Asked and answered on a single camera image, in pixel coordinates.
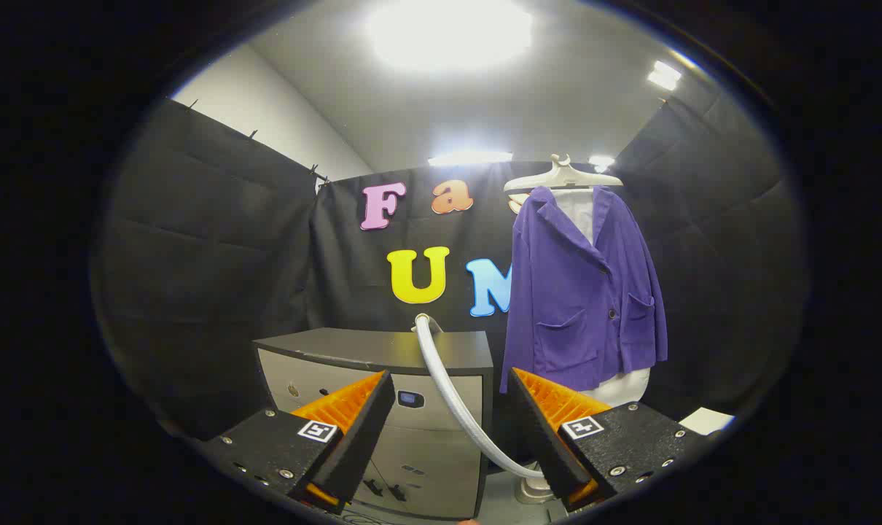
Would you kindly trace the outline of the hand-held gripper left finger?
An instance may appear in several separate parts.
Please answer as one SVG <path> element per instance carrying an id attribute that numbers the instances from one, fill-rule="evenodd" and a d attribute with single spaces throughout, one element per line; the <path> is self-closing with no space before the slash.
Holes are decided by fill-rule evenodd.
<path id="1" fill-rule="evenodd" d="M 197 451 L 222 474 L 283 506 L 339 515 L 358 491 L 394 405 L 389 371 L 301 408 L 260 410 Z"/>

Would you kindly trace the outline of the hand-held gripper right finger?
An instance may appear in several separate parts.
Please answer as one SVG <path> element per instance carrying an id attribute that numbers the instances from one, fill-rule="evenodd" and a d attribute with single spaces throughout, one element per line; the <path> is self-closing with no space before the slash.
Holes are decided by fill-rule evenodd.
<path id="1" fill-rule="evenodd" d="M 507 383 L 535 461 L 567 511 L 641 488 L 711 442 L 640 402 L 610 408 L 517 367 Z"/>

